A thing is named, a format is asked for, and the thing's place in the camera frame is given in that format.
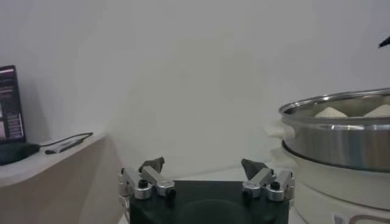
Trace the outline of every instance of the laptop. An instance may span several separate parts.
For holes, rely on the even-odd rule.
[[[16,67],[0,67],[0,144],[25,141]]]

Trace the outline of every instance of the white table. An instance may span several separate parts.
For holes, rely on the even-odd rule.
[[[88,146],[95,144],[105,134],[95,134],[84,140],[83,143],[68,149],[59,154],[46,155],[44,151],[49,147],[42,148],[38,153],[27,157],[21,161],[11,163],[5,166],[0,166],[0,187],[13,185],[22,181],[28,180],[57,163],[73,156]]]

